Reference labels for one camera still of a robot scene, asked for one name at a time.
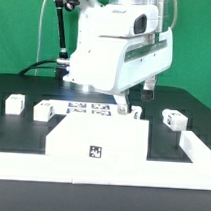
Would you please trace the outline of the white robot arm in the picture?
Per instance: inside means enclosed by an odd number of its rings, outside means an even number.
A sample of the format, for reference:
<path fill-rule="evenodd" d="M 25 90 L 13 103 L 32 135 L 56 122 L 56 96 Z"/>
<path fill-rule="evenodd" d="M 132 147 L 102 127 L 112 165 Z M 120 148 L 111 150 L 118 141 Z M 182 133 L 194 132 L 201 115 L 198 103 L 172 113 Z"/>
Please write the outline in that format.
<path fill-rule="evenodd" d="M 64 82 L 111 95 L 119 113 L 131 111 L 129 89 L 141 84 L 144 102 L 154 99 L 156 75 L 172 64 L 170 0 L 80 0 L 78 44 Z"/>

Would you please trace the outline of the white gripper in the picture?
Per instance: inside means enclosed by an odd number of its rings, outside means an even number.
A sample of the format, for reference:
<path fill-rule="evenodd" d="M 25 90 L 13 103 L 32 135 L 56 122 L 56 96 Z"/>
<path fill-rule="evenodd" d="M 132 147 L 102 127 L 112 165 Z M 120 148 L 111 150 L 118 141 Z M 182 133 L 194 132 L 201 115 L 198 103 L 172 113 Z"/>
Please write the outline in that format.
<path fill-rule="evenodd" d="M 69 80 L 114 95 L 117 112 L 127 115 L 130 102 L 125 91 L 144 82 L 142 101 L 152 101 L 157 83 L 155 75 L 171 67 L 172 50 L 171 29 L 157 36 L 97 37 L 89 49 L 78 49 L 72 54 Z"/>

